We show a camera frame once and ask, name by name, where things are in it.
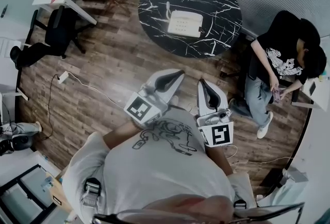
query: black line drawing on shirt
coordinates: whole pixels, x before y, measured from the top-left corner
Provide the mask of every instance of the black line drawing on shirt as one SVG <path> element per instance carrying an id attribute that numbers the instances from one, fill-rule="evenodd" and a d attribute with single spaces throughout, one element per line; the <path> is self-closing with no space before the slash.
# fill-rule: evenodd
<path id="1" fill-rule="evenodd" d="M 171 119 L 156 121 L 150 128 L 141 132 L 140 140 L 133 145 L 132 149 L 139 150 L 151 138 L 154 141 L 164 139 L 176 152 L 191 156 L 192 153 L 190 152 L 197 151 L 196 148 L 189 146 L 189 140 L 193 137 L 191 131 L 191 127 L 183 124 L 182 122 Z"/>
<path id="2" fill-rule="evenodd" d="M 279 75 L 301 75 L 303 68 L 294 68 L 294 58 L 287 59 L 286 62 L 283 62 L 281 59 L 279 59 L 279 57 L 281 57 L 281 53 L 278 50 L 272 48 L 267 48 L 266 54 L 267 57 L 272 61 L 272 65 L 277 70 Z"/>

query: white telephone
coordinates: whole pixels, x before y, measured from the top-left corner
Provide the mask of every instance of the white telephone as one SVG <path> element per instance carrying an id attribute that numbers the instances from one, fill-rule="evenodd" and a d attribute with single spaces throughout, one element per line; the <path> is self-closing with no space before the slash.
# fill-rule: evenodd
<path id="1" fill-rule="evenodd" d="M 203 16 L 193 12 L 175 10 L 169 18 L 170 3 L 166 4 L 166 16 L 170 20 L 168 33 L 174 33 L 183 36 L 197 37 L 201 36 L 201 27 Z"/>

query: black marble table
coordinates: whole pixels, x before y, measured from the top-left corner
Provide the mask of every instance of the black marble table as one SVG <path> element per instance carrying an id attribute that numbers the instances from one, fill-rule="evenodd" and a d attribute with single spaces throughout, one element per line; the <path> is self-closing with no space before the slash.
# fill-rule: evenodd
<path id="1" fill-rule="evenodd" d="M 170 11 L 190 11 L 203 16 L 199 38 L 167 32 L 167 1 Z M 230 49 L 242 25 L 236 0 L 140 0 L 138 12 L 146 34 L 163 49 L 183 57 L 211 57 Z"/>

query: white graphic print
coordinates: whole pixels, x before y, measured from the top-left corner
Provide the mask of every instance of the white graphic print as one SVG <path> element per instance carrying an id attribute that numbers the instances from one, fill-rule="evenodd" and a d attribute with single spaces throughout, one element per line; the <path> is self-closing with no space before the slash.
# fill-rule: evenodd
<path id="1" fill-rule="evenodd" d="M 283 62 L 279 59 L 281 56 L 280 52 L 272 48 L 268 48 L 266 53 L 279 75 L 301 75 L 303 68 L 294 68 L 294 59 L 287 59 L 286 62 Z"/>

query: wooden floor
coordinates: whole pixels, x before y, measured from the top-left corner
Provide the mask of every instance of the wooden floor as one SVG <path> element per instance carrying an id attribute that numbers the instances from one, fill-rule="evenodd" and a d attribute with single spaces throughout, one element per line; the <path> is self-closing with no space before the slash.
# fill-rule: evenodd
<path id="1" fill-rule="evenodd" d="M 87 50 L 83 55 L 72 44 L 67 58 L 46 56 L 29 68 L 24 68 L 20 88 L 30 98 L 20 99 L 20 117 L 25 122 L 40 121 L 44 134 L 37 137 L 35 148 L 46 155 L 59 168 L 68 165 L 72 155 L 84 144 L 94 131 L 107 133 L 127 120 L 120 108 L 103 95 L 82 86 L 70 77 L 62 85 L 56 80 L 52 86 L 50 101 L 53 136 L 39 139 L 51 133 L 48 123 L 48 97 L 51 79 L 65 70 L 80 80 L 106 93 L 124 106 L 133 91 L 138 91 L 155 71 L 178 68 L 186 72 L 186 78 L 178 96 L 179 106 L 196 114 L 196 84 L 204 78 L 217 84 L 231 97 L 237 93 L 235 78 L 220 79 L 219 72 L 235 72 L 239 69 L 236 55 L 225 52 L 210 59 L 188 59 L 172 55 L 155 45 L 144 33 L 137 14 L 139 0 L 127 0 L 132 12 L 126 17 L 119 8 L 104 13 L 104 0 L 78 0 L 98 24 L 80 34 L 80 43 Z M 41 19 L 47 23 L 47 15 Z M 31 42 L 44 40 L 45 32 L 35 28 Z M 270 105 L 274 119 L 264 139 L 257 139 L 257 126 L 253 121 L 237 115 L 234 120 L 234 144 L 237 154 L 229 159 L 237 162 L 266 162 L 283 156 L 291 156 L 300 138 L 307 109 L 290 105 L 288 95 L 280 104 Z M 235 147 L 227 147 L 229 157 Z M 255 194 L 264 194 L 267 188 L 259 186 L 272 168 L 284 168 L 287 159 L 268 164 L 237 164 L 237 171 L 247 171 Z"/>

